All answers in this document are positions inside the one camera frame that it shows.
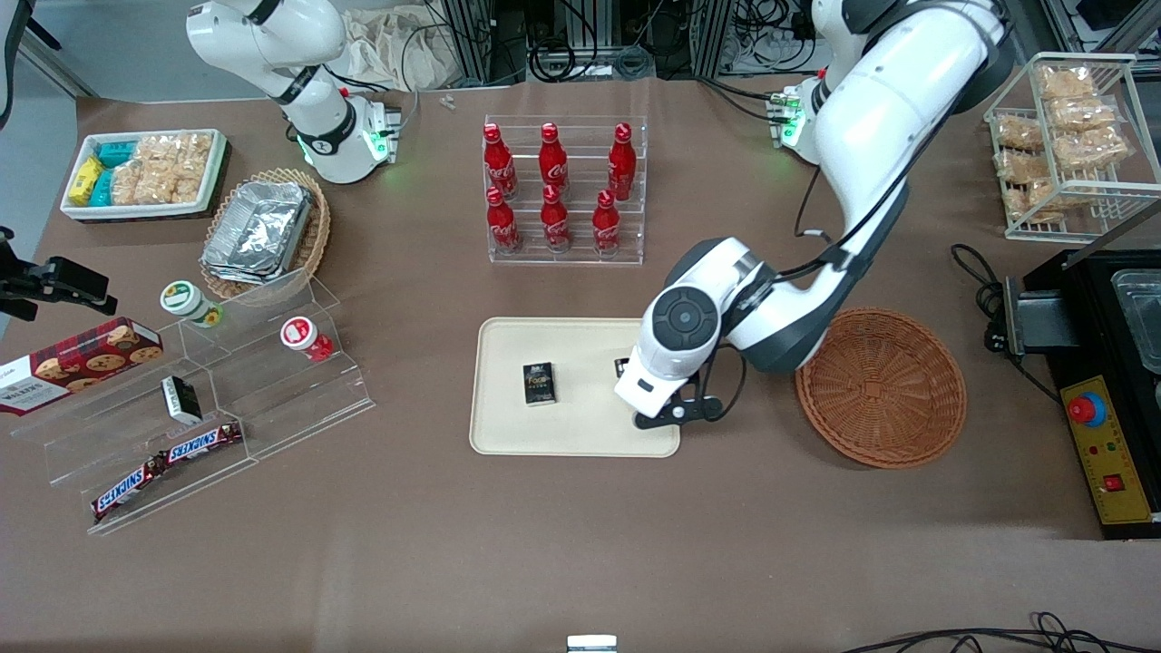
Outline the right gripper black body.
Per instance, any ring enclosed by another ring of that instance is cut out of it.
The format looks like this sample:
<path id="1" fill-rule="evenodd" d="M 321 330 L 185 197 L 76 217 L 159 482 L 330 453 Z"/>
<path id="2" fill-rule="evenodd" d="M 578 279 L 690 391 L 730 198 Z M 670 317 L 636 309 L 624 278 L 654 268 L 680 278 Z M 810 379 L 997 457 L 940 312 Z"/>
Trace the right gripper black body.
<path id="1" fill-rule="evenodd" d="M 1 228 L 1 288 L 3 293 L 41 293 L 42 279 L 35 263 L 21 260 L 10 247 L 15 236 L 12 229 Z"/>

